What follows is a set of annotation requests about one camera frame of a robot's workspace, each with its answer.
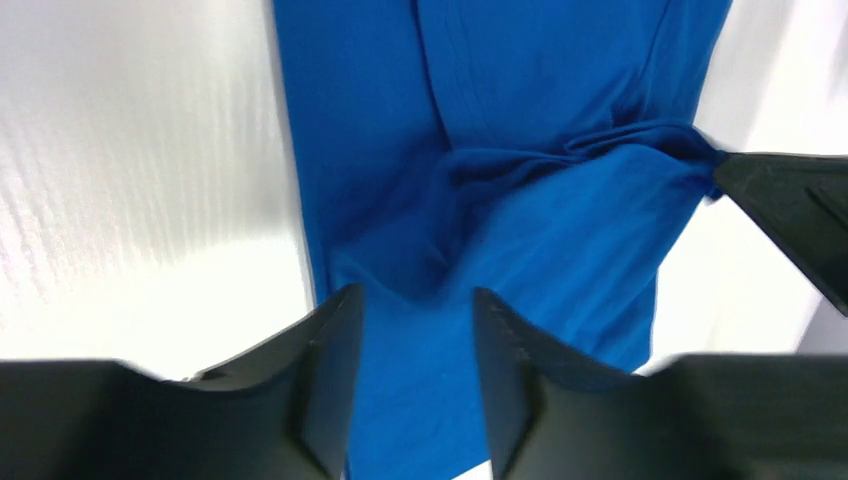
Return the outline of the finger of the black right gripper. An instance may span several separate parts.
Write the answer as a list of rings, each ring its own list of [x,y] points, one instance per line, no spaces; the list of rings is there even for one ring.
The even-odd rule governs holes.
[[[713,178],[817,290],[847,313],[847,159],[727,153]]]

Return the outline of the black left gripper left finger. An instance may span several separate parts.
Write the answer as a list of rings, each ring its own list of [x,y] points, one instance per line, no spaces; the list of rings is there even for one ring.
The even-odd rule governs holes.
[[[340,479],[364,291],[191,381],[113,360],[1,365],[5,479]]]

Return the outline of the blue printed t shirt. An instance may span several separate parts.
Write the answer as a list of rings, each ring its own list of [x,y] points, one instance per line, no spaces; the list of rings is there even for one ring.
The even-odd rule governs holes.
[[[488,458],[472,292],[625,371],[715,188],[693,119],[726,1],[277,1],[319,300],[366,319],[351,479]]]

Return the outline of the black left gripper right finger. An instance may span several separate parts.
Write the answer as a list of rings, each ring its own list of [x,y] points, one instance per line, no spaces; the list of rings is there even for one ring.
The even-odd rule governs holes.
[[[843,355],[684,355],[648,375],[600,363],[494,292],[473,298],[497,479],[843,479]]]

